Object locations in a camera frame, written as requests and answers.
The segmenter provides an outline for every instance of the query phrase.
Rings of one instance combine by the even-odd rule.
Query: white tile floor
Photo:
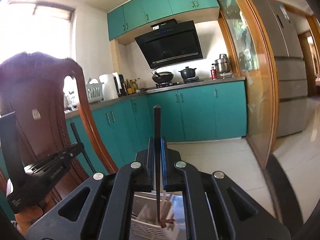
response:
[[[182,160],[200,171],[223,171],[274,216],[266,182],[245,139],[168,144],[168,148],[179,151]]]
[[[297,196],[304,222],[320,197],[320,99],[308,99],[307,128],[278,138],[274,155]]]

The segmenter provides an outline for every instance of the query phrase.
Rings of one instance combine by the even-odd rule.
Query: countertop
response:
[[[124,97],[119,97],[116,99],[112,99],[112,100],[108,100],[108,101],[101,101],[101,102],[97,102],[94,104],[90,104],[90,109],[91,111],[100,109],[100,108],[104,108],[107,106],[111,106],[117,103],[121,103],[123,101],[132,99],[132,98],[136,98],[139,96],[143,96],[146,94],[153,94],[153,93],[158,93],[158,92],[163,92],[163,91],[169,91],[169,90],[175,90],[175,89],[182,89],[182,88],[189,88],[189,87],[198,87],[198,86],[206,86],[206,85],[210,85],[210,84],[217,84],[217,83],[227,83],[227,82],[235,82],[235,81],[242,81],[245,80],[245,77],[232,77],[232,78],[224,78],[224,79],[204,79],[203,81],[200,82],[194,82],[194,83],[188,83],[188,84],[181,84],[181,85],[175,85],[175,86],[171,86],[171,87],[165,87],[165,88],[149,88],[149,89],[141,89],[140,93],[134,93],[131,95],[127,95]],[[66,113],[66,119],[72,118],[74,116],[79,115],[79,111],[75,110],[72,112],[67,112]]]
[[[147,89],[146,93],[153,94],[153,93],[169,91],[169,90],[206,86],[206,85],[217,84],[217,83],[228,83],[228,82],[235,82],[235,81],[241,81],[241,80],[245,80],[245,77],[232,77],[232,78],[224,78],[224,79],[221,78],[221,79],[215,79],[215,80],[212,80],[210,78],[210,79],[203,79],[203,81],[199,81],[199,82],[175,85],[175,86],[165,87],[165,88],[154,87],[154,88]]]

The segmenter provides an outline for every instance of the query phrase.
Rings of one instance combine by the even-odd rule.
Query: dish rack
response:
[[[157,208],[156,196],[154,194],[134,195],[131,232],[135,235],[149,238],[152,240],[176,240],[179,228],[176,221],[173,224],[166,224],[165,228],[161,228],[157,224]],[[161,219],[174,219],[173,204],[168,197],[162,197],[160,200]]]
[[[87,92],[87,98],[89,104],[98,102],[103,99],[102,95],[102,83],[97,84],[86,84],[85,90]],[[78,90],[75,89],[71,93],[65,94],[68,102],[68,106],[73,108],[76,107],[77,103],[79,102]]]

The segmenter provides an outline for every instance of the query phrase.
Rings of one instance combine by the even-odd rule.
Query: black range hood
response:
[[[203,58],[193,21],[172,19],[152,27],[154,31],[135,38],[151,69]]]

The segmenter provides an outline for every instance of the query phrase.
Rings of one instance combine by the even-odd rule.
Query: refrigerator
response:
[[[267,30],[279,80],[279,125],[277,136],[306,127],[308,85],[303,54],[296,30],[282,3],[252,0]]]

